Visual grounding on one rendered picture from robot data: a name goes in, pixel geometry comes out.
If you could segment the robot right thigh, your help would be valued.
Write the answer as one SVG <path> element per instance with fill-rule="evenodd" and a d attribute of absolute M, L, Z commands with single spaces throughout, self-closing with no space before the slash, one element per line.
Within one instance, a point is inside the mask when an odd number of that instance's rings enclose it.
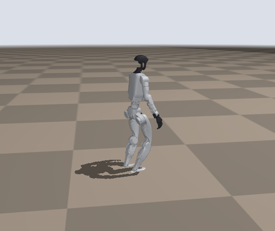
<path fill-rule="evenodd" d="M 140 114 L 139 112 L 135 114 L 136 122 L 141 125 L 142 133 L 145 140 L 141 143 L 141 147 L 144 148 L 145 143 L 152 142 L 152 129 L 150 122 L 145 114 Z"/>

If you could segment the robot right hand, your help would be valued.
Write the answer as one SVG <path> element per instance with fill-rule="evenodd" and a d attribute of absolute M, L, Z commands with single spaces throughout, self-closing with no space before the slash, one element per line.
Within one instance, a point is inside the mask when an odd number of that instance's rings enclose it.
<path fill-rule="evenodd" d="M 156 114 L 153 114 L 153 116 L 154 116 L 154 118 L 156 118 L 156 121 L 157 121 L 157 124 L 158 124 L 158 128 L 157 129 L 159 129 L 159 128 L 161 128 L 161 126 L 162 126 L 162 119 L 159 117 L 160 115 L 158 114 L 157 116 L 156 116 Z"/>

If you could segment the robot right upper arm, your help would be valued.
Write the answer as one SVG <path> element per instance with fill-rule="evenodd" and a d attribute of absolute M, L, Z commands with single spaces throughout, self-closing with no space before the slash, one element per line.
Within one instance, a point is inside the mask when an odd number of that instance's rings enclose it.
<path fill-rule="evenodd" d="M 147 76 L 141 75 L 140 76 L 140 83 L 142 84 L 142 90 L 143 90 L 143 100 L 144 101 L 149 101 L 148 100 L 148 95 L 149 95 L 149 78 Z"/>

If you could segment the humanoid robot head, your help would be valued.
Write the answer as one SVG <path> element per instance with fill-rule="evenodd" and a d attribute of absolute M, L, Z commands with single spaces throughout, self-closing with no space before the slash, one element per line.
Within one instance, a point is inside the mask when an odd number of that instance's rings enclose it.
<path fill-rule="evenodd" d="M 135 58 L 134 58 L 135 61 L 138 61 L 139 64 L 141 64 L 141 67 L 137 67 L 136 71 L 134 71 L 133 73 L 141 73 L 142 70 L 145 70 L 146 68 L 146 63 L 148 61 L 148 58 L 144 55 L 137 55 Z M 144 67 L 143 67 L 143 64 L 144 63 Z"/>

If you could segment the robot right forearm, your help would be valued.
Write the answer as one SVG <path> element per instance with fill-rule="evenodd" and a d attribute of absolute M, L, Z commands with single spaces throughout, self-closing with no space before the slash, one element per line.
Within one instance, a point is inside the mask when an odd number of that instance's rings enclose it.
<path fill-rule="evenodd" d="M 149 102 L 147 103 L 147 105 L 149 106 L 149 109 L 150 109 L 152 115 L 156 114 L 156 116 L 157 116 L 159 113 L 158 113 L 155 105 L 153 104 L 154 102 L 152 100 L 152 96 L 151 95 L 148 95 L 148 100 L 149 100 Z"/>

